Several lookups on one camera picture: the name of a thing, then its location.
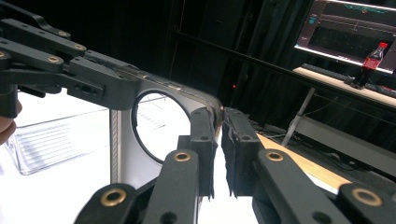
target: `black curtain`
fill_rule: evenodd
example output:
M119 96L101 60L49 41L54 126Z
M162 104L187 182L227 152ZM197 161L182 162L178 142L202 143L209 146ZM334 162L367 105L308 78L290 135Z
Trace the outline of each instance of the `black curtain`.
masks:
M394 1L354 1L395 7ZM309 12L311 1L263 0L260 15L249 40L246 54L268 63L293 69L310 63L345 75L355 76L359 68L331 62L294 49ZM373 77L375 84L396 78ZM244 64L238 89L230 106L237 107L258 121L287 130L309 87L282 74ZM317 91L306 115L372 144L396 152L396 116L368 105L351 102L331 92Z

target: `bottle label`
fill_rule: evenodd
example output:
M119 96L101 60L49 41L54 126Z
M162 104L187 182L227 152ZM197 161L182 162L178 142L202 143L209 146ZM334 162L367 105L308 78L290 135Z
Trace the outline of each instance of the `bottle label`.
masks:
M381 61L378 59L366 58L362 67L375 70Z

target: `computer screen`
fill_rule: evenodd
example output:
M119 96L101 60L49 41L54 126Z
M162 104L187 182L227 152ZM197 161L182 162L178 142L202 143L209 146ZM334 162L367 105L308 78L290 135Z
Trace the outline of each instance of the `computer screen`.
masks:
M377 70L396 68L396 8L337 0L315 0L296 49L361 66L380 42L388 47Z

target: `soda bottle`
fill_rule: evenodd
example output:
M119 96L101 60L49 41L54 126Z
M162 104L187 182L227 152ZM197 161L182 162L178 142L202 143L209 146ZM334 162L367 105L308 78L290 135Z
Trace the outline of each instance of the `soda bottle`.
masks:
M388 46L387 43L381 42L378 48L371 52L361 66L361 71L350 83L350 86L356 89L363 89L371 74L375 71L383 59L384 49Z

